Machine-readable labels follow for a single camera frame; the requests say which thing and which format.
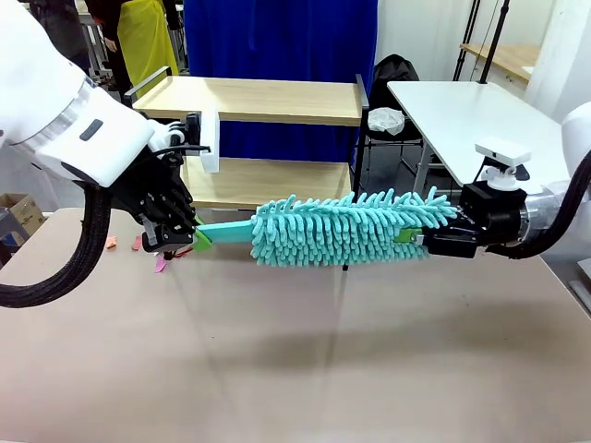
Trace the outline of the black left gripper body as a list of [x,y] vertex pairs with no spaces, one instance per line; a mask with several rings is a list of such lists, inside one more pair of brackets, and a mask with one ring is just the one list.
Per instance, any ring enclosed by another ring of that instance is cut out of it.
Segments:
[[141,217],[167,227],[194,227],[192,197],[180,178],[184,158],[167,152],[161,158],[141,152],[110,186],[118,208],[139,223]]

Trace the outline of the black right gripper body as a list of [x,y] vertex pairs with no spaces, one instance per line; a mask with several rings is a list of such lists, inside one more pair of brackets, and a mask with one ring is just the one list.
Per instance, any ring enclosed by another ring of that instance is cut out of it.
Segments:
[[475,223],[479,245],[499,245],[517,239],[526,197],[522,189],[501,191],[479,181],[463,186],[459,206]]

